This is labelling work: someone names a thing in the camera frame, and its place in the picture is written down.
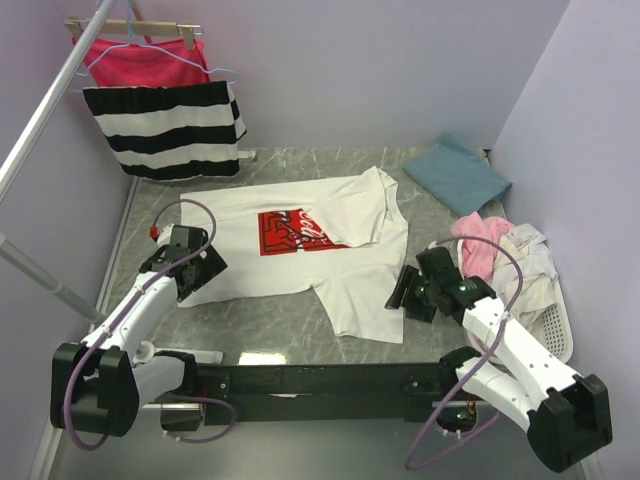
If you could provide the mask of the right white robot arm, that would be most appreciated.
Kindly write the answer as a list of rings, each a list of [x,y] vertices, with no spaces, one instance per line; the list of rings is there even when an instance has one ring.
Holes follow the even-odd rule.
[[[427,322],[441,312],[486,350],[450,352],[435,379],[410,381],[409,393],[441,392],[442,405],[466,393],[488,402],[524,431],[537,458],[556,473],[611,444],[609,394],[598,376],[582,376],[549,352],[484,280],[461,276],[446,248],[433,246],[417,261],[402,267],[387,308]]]

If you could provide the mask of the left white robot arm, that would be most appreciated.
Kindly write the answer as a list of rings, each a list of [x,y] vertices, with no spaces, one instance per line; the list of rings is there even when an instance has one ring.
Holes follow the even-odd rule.
[[[52,359],[50,420],[80,449],[93,451],[122,437],[141,407],[163,396],[204,398],[192,353],[160,351],[135,359],[147,334],[172,307],[227,267],[207,231],[176,225],[168,244],[143,262],[116,309],[79,343],[64,343]]]

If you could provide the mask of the white coca cola t shirt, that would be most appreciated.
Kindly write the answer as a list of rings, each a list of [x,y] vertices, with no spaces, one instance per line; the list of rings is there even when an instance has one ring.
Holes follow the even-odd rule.
[[[180,222],[214,228],[227,269],[183,301],[315,291],[337,336],[400,344],[403,314],[386,308],[408,243],[398,183],[371,167],[335,177],[182,195]]]

